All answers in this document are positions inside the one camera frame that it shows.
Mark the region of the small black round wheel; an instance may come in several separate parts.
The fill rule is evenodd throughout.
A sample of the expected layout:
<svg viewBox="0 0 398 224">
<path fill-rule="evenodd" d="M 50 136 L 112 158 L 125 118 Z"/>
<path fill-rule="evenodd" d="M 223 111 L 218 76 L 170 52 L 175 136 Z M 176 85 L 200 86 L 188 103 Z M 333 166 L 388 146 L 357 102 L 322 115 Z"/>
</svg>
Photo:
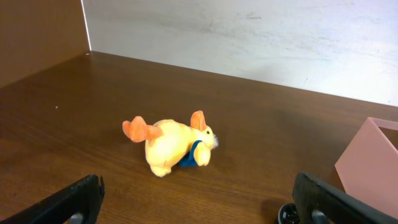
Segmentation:
<svg viewBox="0 0 398 224">
<path fill-rule="evenodd" d="M 300 218 L 294 203 L 287 203 L 278 211 L 278 224 L 300 224 Z"/>
</svg>

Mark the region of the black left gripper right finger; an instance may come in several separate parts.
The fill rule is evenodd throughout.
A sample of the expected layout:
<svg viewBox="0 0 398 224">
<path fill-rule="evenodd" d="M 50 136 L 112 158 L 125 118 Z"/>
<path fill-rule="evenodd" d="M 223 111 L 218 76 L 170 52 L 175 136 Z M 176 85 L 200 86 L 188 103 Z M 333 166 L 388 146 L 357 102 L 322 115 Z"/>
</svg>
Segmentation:
<svg viewBox="0 0 398 224">
<path fill-rule="evenodd" d="M 305 172 L 297 174 L 292 196 L 301 223 L 397 224 L 396 218 Z"/>
</svg>

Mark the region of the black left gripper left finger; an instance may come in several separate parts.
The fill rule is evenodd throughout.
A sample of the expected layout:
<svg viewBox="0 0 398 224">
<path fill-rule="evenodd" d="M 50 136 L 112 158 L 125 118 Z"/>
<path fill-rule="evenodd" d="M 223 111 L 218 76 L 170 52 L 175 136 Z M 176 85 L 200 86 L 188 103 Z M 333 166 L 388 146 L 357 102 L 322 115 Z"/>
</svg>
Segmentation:
<svg viewBox="0 0 398 224">
<path fill-rule="evenodd" d="M 1 224 L 65 223 L 73 215 L 95 224 L 105 195 L 103 177 L 90 174 L 1 221 Z"/>
</svg>

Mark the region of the yellow plush bunny toy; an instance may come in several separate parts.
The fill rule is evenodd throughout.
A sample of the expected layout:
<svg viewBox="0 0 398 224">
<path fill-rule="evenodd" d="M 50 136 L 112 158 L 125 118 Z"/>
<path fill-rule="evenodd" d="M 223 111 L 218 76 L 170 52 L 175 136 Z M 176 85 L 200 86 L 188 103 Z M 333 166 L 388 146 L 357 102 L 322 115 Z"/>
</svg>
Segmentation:
<svg viewBox="0 0 398 224">
<path fill-rule="evenodd" d="M 122 130 L 132 142 L 145 142 L 146 161 L 157 177 L 171 173 L 176 164 L 207 166 L 211 151 L 218 146 L 201 110 L 192 114 L 190 125 L 172 119 L 149 125 L 143 117 L 136 116 L 132 121 L 123 121 Z"/>
</svg>

